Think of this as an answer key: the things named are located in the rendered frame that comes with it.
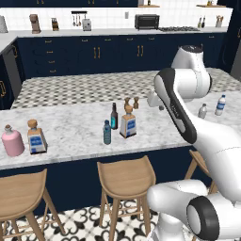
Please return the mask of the square glass bottle blue label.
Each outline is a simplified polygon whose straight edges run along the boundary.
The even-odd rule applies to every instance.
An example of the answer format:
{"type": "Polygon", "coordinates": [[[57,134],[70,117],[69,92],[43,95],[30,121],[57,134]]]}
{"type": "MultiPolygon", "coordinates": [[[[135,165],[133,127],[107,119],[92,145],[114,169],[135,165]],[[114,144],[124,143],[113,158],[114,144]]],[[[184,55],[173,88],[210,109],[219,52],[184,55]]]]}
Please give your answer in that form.
{"type": "Polygon", "coordinates": [[[137,133],[136,116],[132,114],[133,107],[125,107],[126,114],[121,117],[120,134],[124,137],[131,137],[137,133]]]}
{"type": "Polygon", "coordinates": [[[42,129],[38,127],[38,122],[35,119],[31,119],[27,122],[27,124],[29,127],[27,137],[30,153],[46,153],[47,142],[42,132],[42,129]]]}

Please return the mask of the pink round bottle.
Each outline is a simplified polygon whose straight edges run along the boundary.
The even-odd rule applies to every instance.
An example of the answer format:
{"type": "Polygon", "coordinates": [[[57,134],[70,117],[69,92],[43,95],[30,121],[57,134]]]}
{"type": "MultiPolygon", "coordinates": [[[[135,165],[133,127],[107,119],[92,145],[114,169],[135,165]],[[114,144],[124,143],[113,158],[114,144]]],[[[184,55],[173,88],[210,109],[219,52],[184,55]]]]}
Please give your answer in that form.
{"type": "Polygon", "coordinates": [[[7,124],[2,135],[2,141],[8,156],[14,157],[24,152],[24,143],[21,134],[7,124]]]}

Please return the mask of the navy tall cupboard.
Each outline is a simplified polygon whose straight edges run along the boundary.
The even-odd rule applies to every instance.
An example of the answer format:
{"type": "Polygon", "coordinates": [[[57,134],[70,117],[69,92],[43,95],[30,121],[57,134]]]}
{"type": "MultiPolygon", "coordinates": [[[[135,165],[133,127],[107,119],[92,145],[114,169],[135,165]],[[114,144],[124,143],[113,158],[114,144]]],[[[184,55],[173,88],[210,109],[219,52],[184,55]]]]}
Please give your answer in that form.
{"type": "Polygon", "coordinates": [[[233,10],[221,47],[219,68],[241,82],[241,0],[217,0],[233,10]]]}

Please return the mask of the brown coffee machine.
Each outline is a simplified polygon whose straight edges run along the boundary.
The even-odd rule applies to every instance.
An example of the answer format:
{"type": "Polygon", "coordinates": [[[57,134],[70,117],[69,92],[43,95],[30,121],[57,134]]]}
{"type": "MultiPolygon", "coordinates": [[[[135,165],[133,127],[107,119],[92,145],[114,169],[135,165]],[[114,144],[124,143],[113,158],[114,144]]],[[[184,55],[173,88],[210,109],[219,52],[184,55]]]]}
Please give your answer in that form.
{"type": "Polygon", "coordinates": [[[41,32],[40,30],[40,23],[39,18],[37,14],[30,14],[29,19],[32,25],[32,33],[33,34],[39,34],[41,32]]]}

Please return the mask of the grey metal grater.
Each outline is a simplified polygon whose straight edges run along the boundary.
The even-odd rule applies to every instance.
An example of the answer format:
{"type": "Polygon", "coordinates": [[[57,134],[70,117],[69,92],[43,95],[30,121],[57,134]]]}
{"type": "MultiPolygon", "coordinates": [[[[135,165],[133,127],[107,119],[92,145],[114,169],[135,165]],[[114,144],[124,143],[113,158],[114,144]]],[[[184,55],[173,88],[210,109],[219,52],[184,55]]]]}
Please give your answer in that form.
{"type": "Polygon", "coordinates": [[[5,17],[0,15],[0,33],[8,33],[5,17]]]}

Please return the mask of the navy side cupboard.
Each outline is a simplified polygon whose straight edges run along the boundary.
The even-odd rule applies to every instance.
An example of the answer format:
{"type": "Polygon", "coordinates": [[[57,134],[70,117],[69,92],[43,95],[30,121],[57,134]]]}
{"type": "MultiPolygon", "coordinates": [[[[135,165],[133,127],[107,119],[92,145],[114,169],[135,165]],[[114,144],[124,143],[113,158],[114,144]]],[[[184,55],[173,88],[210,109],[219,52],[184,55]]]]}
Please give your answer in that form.
{"type": "Polygon", "coordinates": [[[3,56],[0,55],[0,110],[10,109],[14,101],[3,56]]]}

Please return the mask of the black hob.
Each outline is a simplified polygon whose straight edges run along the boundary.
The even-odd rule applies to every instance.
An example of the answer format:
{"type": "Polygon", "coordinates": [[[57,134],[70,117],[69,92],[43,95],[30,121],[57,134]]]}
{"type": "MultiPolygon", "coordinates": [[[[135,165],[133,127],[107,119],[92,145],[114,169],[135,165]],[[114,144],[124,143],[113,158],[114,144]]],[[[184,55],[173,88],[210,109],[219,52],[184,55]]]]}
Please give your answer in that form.
{"type": "Polygon", "coordinates": [[[159,27],[162,32],[181,32],[181,31],[200,31],[198,28],[193,26],[170,26],[170,27],[159,27]]]}

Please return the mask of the small clear plastic bottle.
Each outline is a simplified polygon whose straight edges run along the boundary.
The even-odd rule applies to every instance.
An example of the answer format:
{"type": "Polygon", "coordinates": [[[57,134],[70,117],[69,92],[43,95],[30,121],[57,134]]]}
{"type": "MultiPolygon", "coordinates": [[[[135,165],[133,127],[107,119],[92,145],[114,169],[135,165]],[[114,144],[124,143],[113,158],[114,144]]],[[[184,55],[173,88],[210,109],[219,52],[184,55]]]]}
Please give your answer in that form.
{"type": "Polygon", "coordinates": [[[206,104],[203,104],[202,107],[199,110],[198,117],[204,119],[207,113],[207,107],[206,104]]]}

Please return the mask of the navy wall cupboards run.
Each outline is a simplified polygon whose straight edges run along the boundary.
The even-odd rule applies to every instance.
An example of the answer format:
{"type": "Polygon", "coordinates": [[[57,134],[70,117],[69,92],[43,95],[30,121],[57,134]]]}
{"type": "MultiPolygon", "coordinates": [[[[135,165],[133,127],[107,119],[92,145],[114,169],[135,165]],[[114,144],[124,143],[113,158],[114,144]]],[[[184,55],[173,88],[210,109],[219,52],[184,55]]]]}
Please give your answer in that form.
{"type": "Polygon", "coordinates": [[[0,0],[0,8],[136,8],[138,0],[0,0]]]}

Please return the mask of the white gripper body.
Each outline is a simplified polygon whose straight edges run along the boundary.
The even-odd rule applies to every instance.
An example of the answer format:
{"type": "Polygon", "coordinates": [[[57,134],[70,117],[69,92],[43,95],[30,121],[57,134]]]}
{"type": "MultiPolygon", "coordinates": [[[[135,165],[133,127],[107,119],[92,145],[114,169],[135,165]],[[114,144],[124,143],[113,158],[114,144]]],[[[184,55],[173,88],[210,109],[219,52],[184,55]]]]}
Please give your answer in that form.
{"type": "Polygon", "coordinates": [[[157,95],[154,89],[148,93],[147,97],[148,97],[147,102],[150,107],[163,105],[162,100],[159,98],[159,96],[157,95]]]}

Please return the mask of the rail with hanging tools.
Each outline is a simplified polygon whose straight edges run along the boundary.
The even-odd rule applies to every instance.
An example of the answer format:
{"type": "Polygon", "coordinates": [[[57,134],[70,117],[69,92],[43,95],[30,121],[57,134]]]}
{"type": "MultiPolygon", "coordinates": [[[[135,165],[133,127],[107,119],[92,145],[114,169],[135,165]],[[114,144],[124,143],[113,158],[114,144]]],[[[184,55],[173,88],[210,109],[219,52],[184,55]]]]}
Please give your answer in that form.
{"type": "Polygon", "coordinates": [[[86,15],[87,12],[85,10],[73,10],[72,11],[72,25],[80,26],[81,23],[81,14],[86,15]]]}

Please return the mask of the dark brown glass bottle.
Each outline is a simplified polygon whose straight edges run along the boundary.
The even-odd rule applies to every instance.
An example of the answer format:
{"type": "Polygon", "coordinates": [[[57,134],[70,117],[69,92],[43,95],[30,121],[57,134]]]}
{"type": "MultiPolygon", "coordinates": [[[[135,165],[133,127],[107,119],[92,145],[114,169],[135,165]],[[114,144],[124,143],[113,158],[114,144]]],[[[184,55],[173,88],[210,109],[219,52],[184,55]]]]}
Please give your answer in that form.
{"type": "Polygon", "coordinates": [[[111,112],[111,128],[113,130],[118,129],[118,113],[116,103],[112,104],[112,112],[111,112]]]}

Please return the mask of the black toaster oven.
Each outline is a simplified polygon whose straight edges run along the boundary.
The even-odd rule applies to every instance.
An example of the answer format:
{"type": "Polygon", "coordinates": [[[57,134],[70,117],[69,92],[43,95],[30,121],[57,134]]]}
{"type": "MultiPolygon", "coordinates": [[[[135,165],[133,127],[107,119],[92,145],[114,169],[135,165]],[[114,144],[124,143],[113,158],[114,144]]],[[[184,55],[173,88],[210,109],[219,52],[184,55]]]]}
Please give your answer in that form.
{"type": "Polygon", "coordinates": [[[157,14],[137,14],[135,16],[135,29],[157,29],[160,16],[157,14]]]}

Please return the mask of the white plastic bottle blue label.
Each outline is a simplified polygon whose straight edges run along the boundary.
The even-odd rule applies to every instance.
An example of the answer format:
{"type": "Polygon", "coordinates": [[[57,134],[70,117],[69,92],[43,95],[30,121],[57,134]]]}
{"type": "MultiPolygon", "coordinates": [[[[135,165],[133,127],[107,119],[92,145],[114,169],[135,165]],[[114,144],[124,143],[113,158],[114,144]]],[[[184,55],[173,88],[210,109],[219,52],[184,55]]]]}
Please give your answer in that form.
{"type": "Polygon", "coordinates": [[[217,116],[220,116],[223,112],[224,106],[226,104],[226,99],[225,99],[226,95],[223,94],[217,101],[217,107],[216,107],[216,111],[215,114],[217,116]]]}

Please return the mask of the black dishwasher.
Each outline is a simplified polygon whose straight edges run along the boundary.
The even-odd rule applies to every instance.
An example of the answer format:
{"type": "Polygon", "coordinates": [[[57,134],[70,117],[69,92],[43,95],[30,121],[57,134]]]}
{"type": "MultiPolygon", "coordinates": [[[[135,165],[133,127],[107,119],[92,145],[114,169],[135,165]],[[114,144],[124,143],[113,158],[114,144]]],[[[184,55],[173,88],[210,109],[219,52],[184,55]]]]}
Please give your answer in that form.
{"type": "Polygon", "coordinates": [[[11,84],[14,99],[17,99],[21,92],[21,89],[22,89],[22,81],[21,81],[19,71],[17,68],[15,56],[13,54],[13,50],[11,47],[8,47],[3,52],[3,59],[5,62],[5,65],[6,65],[8,78],[9,78],[9,82],[11,84]]]}

